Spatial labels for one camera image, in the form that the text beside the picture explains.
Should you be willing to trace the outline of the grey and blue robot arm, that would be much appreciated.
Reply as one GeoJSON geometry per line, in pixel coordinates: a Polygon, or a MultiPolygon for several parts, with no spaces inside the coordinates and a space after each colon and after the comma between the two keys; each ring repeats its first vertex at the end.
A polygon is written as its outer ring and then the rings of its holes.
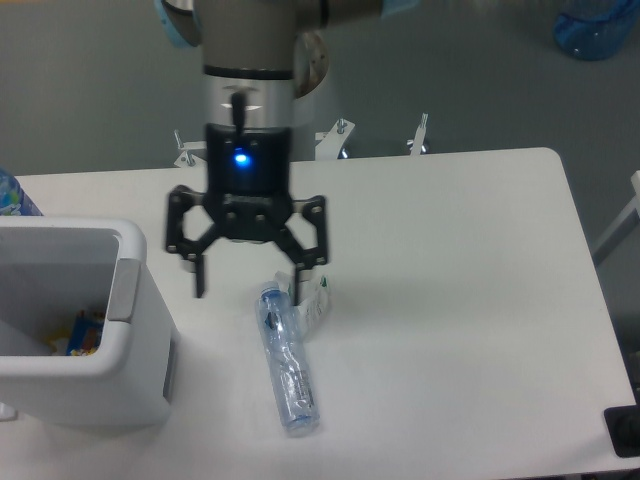
{"type": "Polygon", "coordinates": [[[158,1],[167,36],[202,51],[207,116],[206,190],[168,195],[165,249],[189,263],[195,295],[206,291],[205,252],[218,239],[273,243],[291,261],[295,286],[330,261],[327,200],[290,194],[295,43],[308,32],[414,1],[158,1]]]}

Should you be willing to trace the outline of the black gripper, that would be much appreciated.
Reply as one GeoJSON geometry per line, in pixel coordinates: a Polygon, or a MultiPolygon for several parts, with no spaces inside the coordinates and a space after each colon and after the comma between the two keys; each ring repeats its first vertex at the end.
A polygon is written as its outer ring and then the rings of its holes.
{"type": "Polygon", "coordinates": [[[292,130],[245,129],[208,124],[207,191],[185,185],[168,194],[165,250],[179,255],[195,276],[195,297],[206,291],[205,252],[218,239],[274,242],[292,264],[294,305],[301,300],[302,283],[318,266],[330,261],[327,199],[316,195],[292,201],[289,193],[292,130]],[[198,238],[184,231],[185,217],[203,206],[213,223],[198,238]],[[314,244],[304,245],[287,226],[293,213],[315,233],[314,244]]]}

